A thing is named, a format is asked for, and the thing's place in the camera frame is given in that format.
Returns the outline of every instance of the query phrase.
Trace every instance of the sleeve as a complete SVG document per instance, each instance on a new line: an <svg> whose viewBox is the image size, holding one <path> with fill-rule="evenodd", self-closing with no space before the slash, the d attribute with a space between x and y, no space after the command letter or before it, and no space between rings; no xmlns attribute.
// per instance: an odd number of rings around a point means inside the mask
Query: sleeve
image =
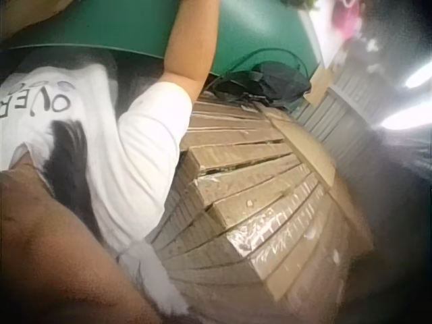
<svg viewBox="0 0 432 324"><path fill-rule="evenodd" d="M161 213L191 113L192 101L185 90L170 82L158 82L140 95L118 122L128 161Z"/></svg>

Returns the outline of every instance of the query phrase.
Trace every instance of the white fabric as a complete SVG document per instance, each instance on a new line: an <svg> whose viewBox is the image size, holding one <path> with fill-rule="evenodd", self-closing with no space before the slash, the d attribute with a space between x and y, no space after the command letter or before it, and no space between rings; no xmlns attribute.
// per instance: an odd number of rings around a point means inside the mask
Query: white fabric
<svg viewBox="0 0 432 324"><path fill-rule="evenodd" d="M0 166L8 169L28 149L40 169L53 146L51 122L80 121L94 213L108 245L120 253L162 216L192 103L179 86L158 82L116 122L111 81L100 64L10 76L0 87Z"/></svg>

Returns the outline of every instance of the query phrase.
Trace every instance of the person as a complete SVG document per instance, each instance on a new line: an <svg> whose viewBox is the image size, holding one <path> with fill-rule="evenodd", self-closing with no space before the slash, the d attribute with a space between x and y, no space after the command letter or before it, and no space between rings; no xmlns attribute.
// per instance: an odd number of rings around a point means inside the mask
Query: person
<svg viewBox="0 0 432 324"><path fill-rule="evenodd" d="M115 260L162 216L219 6L180 0L163 75L118 121L110 67L72 50L1 85L1 287L35 321L159 322Z"/></svg>

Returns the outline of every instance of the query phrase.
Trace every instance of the black bag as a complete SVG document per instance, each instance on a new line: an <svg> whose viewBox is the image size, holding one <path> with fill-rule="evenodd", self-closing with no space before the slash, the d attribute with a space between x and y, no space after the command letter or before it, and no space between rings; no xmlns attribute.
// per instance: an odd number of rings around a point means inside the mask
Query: black bag
<svg viewBox="0 0 432 324"><path fill-rule="evenodd" d="M277 61L260 63L252 71L229 73L210 87L218 99L228 102L259 101L270 107L284 107L312 88L298 69Z"/></svg>

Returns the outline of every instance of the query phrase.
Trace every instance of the stack of cardboard boxes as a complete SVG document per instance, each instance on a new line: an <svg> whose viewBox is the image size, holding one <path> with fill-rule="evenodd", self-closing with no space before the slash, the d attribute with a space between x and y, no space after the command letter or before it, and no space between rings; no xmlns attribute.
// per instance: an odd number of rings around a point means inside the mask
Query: stack of cardboard boxes
<svg viewBox="0 0 432 324"><path fill-rule="evenodd" d="M372 247L323 147L281 111L194 106L165 213L148 236L207 323L331 320Z"/></svg>

